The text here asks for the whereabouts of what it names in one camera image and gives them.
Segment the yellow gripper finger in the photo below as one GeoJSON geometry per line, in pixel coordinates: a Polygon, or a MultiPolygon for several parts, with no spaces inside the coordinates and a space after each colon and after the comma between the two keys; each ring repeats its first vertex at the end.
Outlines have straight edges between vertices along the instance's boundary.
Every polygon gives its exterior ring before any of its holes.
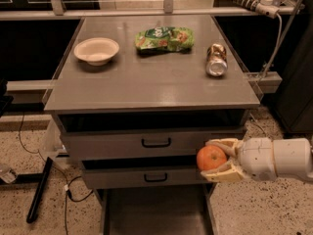
{"type": "Polygon", "coordinates": [[[244,141],[237,138],[211,139],[205,143],[205,145],[214,145],[219,147],[226,155],[232,158],[236,158],[238,156],[238,152],[243,144],[244,141]]]}
{"type": "Polygon", "coordinates": [[[229,160],[219,168],[212,170],[203,170],[201,176],[208,182],[213,183],[228,183],[239,182],[248,179],[248,175],[243,170],[242,166],[236,160],[229,160]]]}

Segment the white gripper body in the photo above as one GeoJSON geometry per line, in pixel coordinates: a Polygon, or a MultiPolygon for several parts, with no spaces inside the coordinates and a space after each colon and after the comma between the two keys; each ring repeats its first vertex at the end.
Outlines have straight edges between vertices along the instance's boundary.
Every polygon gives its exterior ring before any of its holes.
{"type": "Polygon", "coordinates": [[[246,140],[238,152],[238,160],[242,169],[255,181],[277,179],[273,144],[267,137],[246,140]]]}

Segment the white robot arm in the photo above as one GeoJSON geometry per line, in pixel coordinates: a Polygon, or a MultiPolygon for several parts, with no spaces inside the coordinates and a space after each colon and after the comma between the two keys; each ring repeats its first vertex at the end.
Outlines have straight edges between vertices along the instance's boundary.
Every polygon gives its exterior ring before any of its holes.
{"type": "Polygon", "coordinates": [[[201,176],[209,182],[275,181],[278,177],[313,181],[313,156],[306,138],[211,139],[197,154],[201,176]]]}

